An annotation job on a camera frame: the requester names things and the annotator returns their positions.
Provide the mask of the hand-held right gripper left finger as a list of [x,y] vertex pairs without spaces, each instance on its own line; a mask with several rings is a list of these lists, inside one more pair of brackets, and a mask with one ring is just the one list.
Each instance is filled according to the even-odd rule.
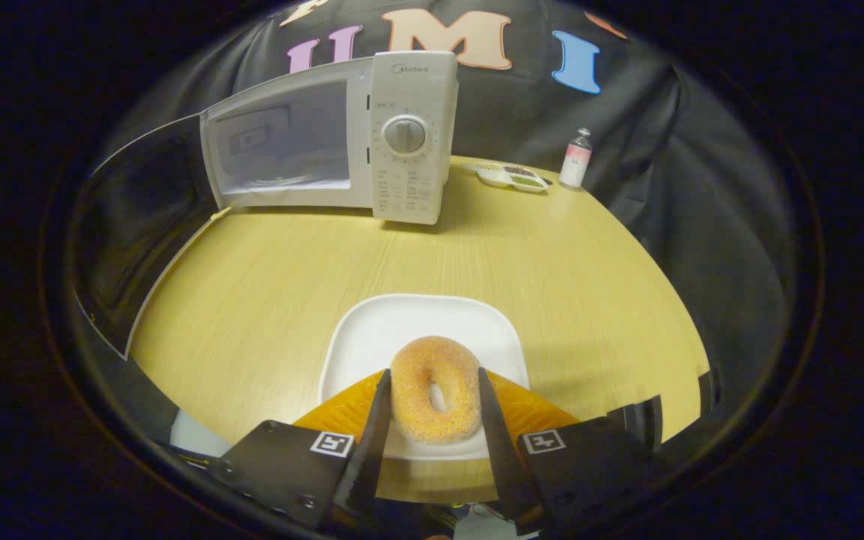
[[380,373],[359,438],[262,421],[207,472],[255,505],[313,531],[369,529],[391,427],[392,375]]

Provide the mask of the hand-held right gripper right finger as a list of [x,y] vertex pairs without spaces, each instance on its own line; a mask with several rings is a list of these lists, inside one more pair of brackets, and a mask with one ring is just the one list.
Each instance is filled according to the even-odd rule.
[[518,533],[566,537],[633,509],[665,464],[659,396],[607,415],[554,427],[510,430],[513,406],[497,376],[478,369],[481,419],[500,514]]

